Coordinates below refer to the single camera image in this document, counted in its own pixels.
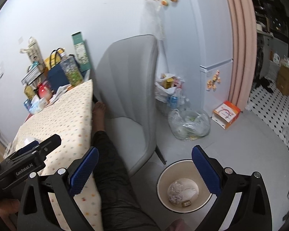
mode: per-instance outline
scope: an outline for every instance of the gray upholstered chair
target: gray upholstered chair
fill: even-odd
[[[96,69],[100,97],[106,104],[106,131],[135,174],[156,151],[154,80],[158,56],[152,35],[123,39],[111,44]]]

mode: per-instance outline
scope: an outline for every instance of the floor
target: floor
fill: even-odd
[[[184,219],[195,230],[205,217],[216,197],[200,210],[190,214],[173,213],[159,202],[156,183],[161,172],[171,163],[190,159],[195,145],[200,145],[209,157],[216,158],[223,167],[231,167],[240,174],[251,175],[259,171],[267,188],[273,231],[283,224],[282,217],[289,210],[289,152],[283,141],[254,113],[245,110],[227,130],[212,121],[208,136],[192,142],[176,139],[167,119],[157,115],[157,144],[167,164],[163,165],[156,154],[131,178],[142,208],[165,230],[176,219]],[[220,230],[225,230],[239,202],[237,194]]]
[[[283,128],[289,128],[289,96],[282,95],[276,88],[275,83],[271,84],[274,91],[267,92],[262,86],[250,92],[250,101],[253,103],[251,111],[259,116],[269,127],[289,146],[289,139],[283,135]]]

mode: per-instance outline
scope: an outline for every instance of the foot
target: foot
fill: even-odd
[[[97,102],[94,105],[92,112],[92,132],[96,133],[97,131],[105,131],[105,111],[106,106],[102,102]]]

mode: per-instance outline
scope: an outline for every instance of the white refrigerator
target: white refrigerator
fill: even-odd
[[[232,63],[232,27],[227,0],[178,0],[160,9],[169,73],[185,80],[192,108],[209,115],[228,99]],[[219,71],[216,89],[207,83]]]

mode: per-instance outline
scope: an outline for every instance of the chair backrest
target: chair backrest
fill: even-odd
[[[154,80],[158,56],[152,35],[135,36],[111,44],[96,69],[102,101],[111,118],[127,117],[139,123],[147,147],[156,146]]]

